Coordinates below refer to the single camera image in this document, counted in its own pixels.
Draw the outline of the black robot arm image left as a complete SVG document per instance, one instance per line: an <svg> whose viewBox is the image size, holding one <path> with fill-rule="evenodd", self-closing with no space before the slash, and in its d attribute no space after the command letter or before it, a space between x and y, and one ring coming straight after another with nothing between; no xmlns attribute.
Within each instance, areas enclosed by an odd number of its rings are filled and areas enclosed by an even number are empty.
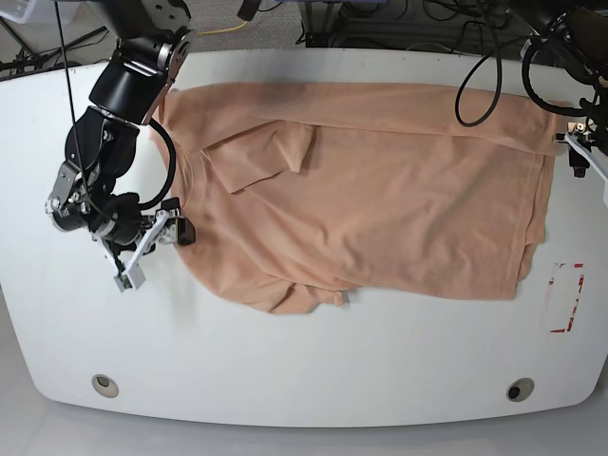
<svg viewBox="0 0 608 456"><path fill-rule="evenodd" d="M176 147L153 115L175 82L194 32L183 1L92 1L89 6L115 35L116 48L89 94L85 114L72 120L47 212L61 231L87 229L123 272L120 253L147 254L154 248L146 235L158 218L148 210L180 209L177 199L167 197L177 170ZM165 182L148 201L114 192L134 162L143 126L161 137L168 152Z"/></svg>

